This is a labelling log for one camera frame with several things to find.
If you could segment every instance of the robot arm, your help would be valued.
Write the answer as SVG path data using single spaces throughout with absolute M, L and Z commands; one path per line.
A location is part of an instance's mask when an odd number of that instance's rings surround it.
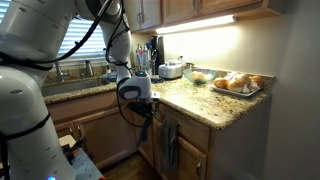
M 100 25 L 108 54 L 117 65 L 119 96 L 146 103 L 156 99 L 150 90 L 149 75 L 144 72 L 131 75 L 126 67 L 131 35 L 121 0 L 106 3 L 103 0 L 12 0 L 0 24 L 0 104 L 5 105 L 0 108 L 0 139 L 8 147 L 13 180 L 49 176 L 75 179 L 76 173 L 62 153 L 41 87 L 72 18 L 80 14 L 86 19 L 96 19 L 100 7 L 107 4 L 110 4 L 107 15 L 101 14 Z M 31 132 L 38 124 L 41 127 Z M 28 133 L 8 139 L 21 132 Z
M 99 14 L 98 9 L 103 7 L 99 3 L 98 5 L 95 3 L 96 8 L 93 4 L 86 3 L 84 5 L 83 3 L 84 1 L 77 1 L 77 6 L 80 15 L 86 19 L 92 19 L 92 14 Z M 102 22 L 100 22 L 100 27 L 107 46 L 106 59 L 109 59 L 109 55 L 112 56 L 115 60 L 113 63 L 117 67 L 118 94 L 125 100 L 139 99 L 146 103 L 153 102 L 159 98 L 159 94 L 151 92 L 149 75 L 139 71 L 131 76 L 126 66 L 131 50 L 131 33 L 124 13 L 123 0 L 115 0 L 110 6 L 110 10 L 107 10 Z

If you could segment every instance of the window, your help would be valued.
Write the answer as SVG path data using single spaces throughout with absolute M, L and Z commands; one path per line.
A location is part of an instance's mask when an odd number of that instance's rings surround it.
M 10 0 L 0 0 L 0 23 L 10 4 Z M 74 19 L 71 21 L 67 34 L 62 42 L 57 56 L 61 56 L 74 47 L 76 41 L 80 41 L 90 28 L 92 21 Z M 96 28 L 89 40 L 71 57 L 68 61 L 78 60 L 104 60 L 103 48 L 105 43 L 103 40 L 102 30 L 100 26 Z

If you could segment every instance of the toaster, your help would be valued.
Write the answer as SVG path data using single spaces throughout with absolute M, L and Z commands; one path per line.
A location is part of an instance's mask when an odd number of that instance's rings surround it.
M 158 67 L 159 77 L 163 79 L 177 79 L 182 77 L 183 63 L 180 60 L 169 60 Z

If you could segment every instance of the coffee maker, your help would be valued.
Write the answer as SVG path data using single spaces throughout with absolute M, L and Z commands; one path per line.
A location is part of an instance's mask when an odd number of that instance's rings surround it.
M 164 64 L 163 36 L 150 36 L 152 74 L 158 75 L 158 67 Z

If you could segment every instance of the under-cabinet light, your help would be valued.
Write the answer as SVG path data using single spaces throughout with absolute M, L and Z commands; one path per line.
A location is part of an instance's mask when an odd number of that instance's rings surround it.
M 233 17 L 233 15 L 228 15 L 228 16 L 190 22 L 190 23 L 179 24 L 179 25 L 170 26 L 170 27 L 158 28 L 156 29 L 156 32 L 158 34 L 164 34 L 164 33 L 185 31 L 185 30 L 208 27 L 208 26 L 228 24 L 232 22 L 235 22 L 235 18 Z

